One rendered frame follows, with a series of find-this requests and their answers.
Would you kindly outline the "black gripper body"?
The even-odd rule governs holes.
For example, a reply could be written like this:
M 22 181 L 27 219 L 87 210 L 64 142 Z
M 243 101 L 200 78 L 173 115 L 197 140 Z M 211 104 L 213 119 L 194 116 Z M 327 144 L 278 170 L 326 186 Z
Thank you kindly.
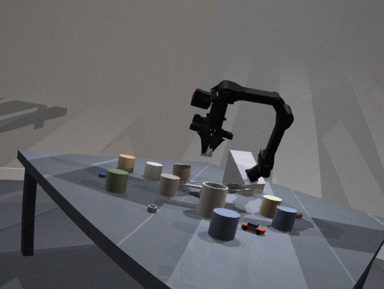
M 215 136 L 219 138 L 227 138 L 231 139 L 233 137 L 232 132 L 226 131 L 222 129 L 224 120 L 226 121 L 225 115 L 222 113 L 218 113 L 215 111 L 210 111 L 210 113 L 207 113 L 208 120 L 207 124 L 200 124 L 200 123 L 191 123 L 189 129 L 197 131 L 199 133 L 208 135 L 208 136 Z M 214 131 L 215 130 L 215 131 Z

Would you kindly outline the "red toy car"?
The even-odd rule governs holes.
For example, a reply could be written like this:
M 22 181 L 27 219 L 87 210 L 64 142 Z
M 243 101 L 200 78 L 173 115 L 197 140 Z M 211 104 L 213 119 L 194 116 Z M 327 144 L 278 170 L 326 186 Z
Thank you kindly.
M 260 234 L 264 234 L 265 233 L 265 230 L 264 228 L 262 227 L 259 227 L 259 224 L 258 223 L 254 223 L 252 221 L 246 223 L 242 223 L 242 226 L 241 228 L 243 228 L 244 230 L 249 230 L 249 231 L 253 231 L 255 232 L 257 235 L 260 235 Z

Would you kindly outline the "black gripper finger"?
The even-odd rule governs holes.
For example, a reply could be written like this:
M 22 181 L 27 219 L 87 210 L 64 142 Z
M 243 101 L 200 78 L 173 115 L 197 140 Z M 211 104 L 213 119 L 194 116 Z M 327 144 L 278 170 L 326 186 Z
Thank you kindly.
M 210 142 L 209 148 L 213 151 L 223 142 L 225 139 L 213 136 L 212 141 Z
M 210 142 L 212 141 L 213 136 L 208 136 L 202 133 L 197 132 L 201 138 L 202 142 L 202 153 L 205 154 L 207 151 L 207 148 L 209 147 Z

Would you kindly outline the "brown cylinder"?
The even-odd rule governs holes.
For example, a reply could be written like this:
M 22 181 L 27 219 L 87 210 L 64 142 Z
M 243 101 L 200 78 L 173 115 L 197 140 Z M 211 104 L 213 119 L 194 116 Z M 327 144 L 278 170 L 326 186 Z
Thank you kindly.
M 118 159 L 118 169 L 126 171 L 128 173 L 133 173 L 135 157 L 128 155 L 120 155 Z
M 261 201 L 261 206 L 259 209 L 259 214 L 267 218 L 273 218 L 276 207 L 281 205 L 282 199 L 272 196 L 264 195 L 263 200 Z
M 190 178 L 191 165 L 186 164 L 173 164 L 172 175 L 179 178 Z

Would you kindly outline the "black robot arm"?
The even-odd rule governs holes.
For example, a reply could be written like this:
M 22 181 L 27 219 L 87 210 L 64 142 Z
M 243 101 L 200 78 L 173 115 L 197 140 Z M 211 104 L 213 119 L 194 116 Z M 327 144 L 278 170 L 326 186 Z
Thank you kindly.
M 228 104 L 234 104 L 234 102 L 238 100 L 270 104 L 276 110 L 276 123 L 268 141 L 268 146 L 265 150 L 260 150 L 258 164 L 251 169 L 245 170 L 251 182 L 258 181 L 260 177 L 268 178 L 273 169 L 274 155 L 278 149 L 280 140 L 285 130 L 288 129 L 294 121 L 291 107 L 283 101 L 277 92 L 245 88 L 232 81 L 224 80 L 211 88 L 210 92 L 197 88 L 193 93 L 191 105 L 208 109 L 212 103 L 211 111 L 225 115 Z

